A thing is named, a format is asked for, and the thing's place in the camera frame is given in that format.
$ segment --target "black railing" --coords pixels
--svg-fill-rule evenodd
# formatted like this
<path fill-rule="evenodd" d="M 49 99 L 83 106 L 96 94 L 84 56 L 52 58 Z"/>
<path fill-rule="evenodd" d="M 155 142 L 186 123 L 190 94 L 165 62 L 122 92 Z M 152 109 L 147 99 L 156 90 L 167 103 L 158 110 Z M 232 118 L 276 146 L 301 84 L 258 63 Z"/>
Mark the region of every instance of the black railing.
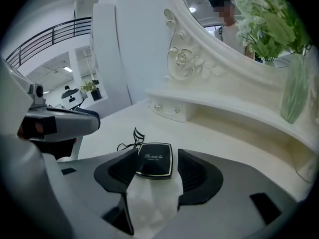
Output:
<path fill-rule="evenodd" d="M 50 27 L 24 42 L 6 60 L 18 68 L 34 55 L 56 43 L 91 33 L 91 21 L 91 17 L 79 18 Z"/>

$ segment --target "glass vase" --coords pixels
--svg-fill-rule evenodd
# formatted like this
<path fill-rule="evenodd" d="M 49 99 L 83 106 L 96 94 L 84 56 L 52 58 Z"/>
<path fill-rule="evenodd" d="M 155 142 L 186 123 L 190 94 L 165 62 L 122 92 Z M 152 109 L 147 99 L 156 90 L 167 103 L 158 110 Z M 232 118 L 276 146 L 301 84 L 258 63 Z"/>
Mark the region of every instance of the glass vase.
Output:
<path fill-rule="evenodd" d="M 273 61 L 267 61 L 267 60 L 265 60 L 265 65 L 275 67 L 275 64 L 274 64 Z"/>
<path fill-rule="evenodd" d="M 309 70 L 302 54 L 291 59 L 280 115 L 293 124 L 302 113 L 308 98 Z"/>

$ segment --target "drawer knob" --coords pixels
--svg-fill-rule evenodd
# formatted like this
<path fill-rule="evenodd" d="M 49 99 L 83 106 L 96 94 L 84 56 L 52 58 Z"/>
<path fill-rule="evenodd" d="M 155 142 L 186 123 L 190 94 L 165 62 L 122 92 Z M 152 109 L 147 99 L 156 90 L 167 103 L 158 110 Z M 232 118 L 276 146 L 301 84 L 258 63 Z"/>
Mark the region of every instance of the drawer knob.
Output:
<path fill-rule="evenodd" d="M 161 108 L 161 105 L 160 105 L 160 104 L 156 104 L 156 105 L 154 106 L 154 109 L 159 109 L 159 108 Z"/>

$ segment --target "white pillar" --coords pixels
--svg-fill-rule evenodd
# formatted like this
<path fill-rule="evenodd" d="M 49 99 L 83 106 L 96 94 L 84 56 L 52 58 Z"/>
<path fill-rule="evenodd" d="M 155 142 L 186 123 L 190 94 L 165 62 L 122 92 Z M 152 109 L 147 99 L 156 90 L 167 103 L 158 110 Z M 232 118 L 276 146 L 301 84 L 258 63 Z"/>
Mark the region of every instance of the white pillar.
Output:
<path fill-rule="evenodd" d="M 78 59 L 76 57 L 75 50 L 69 50 L 69 59 L 70 59 L 70 66 L 72 69 L 74 84 L 78 89 L 81 89 L 82 86 L 82 77 L 79 70 Z"/>
<path fill-rule="evenodd" d="M 115 6 L 95 3 L 92 27 L 99 81 L 101 80 L 108 96 L 108 106 L 113 109 L 113 112 L 117 112 L 132 103 L 120 57 Z"/>

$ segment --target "ornate white mirror frame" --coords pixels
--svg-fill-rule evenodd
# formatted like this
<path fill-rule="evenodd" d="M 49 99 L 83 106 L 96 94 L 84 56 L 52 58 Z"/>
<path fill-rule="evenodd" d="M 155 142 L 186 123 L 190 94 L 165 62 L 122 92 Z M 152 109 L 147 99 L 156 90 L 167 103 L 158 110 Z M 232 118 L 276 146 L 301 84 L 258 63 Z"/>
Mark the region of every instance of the ornate white mirror frame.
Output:
<path fill-rule="evenodd" d="M 170 8 L 164 11 L 167 25 L 174 29 L 174 37 L 167 58 L 171 76 L 183 81 L 196 71 L 207 79 L 213 75 L 238 74 L 256 84 L 283 89 L 286 68 L 275 68 L 254 61 L 209 34 L 190 13 L 184 0 L 169 0 Z M 183 67 L 186 55 L 193 58 L 191 64 Z"/>

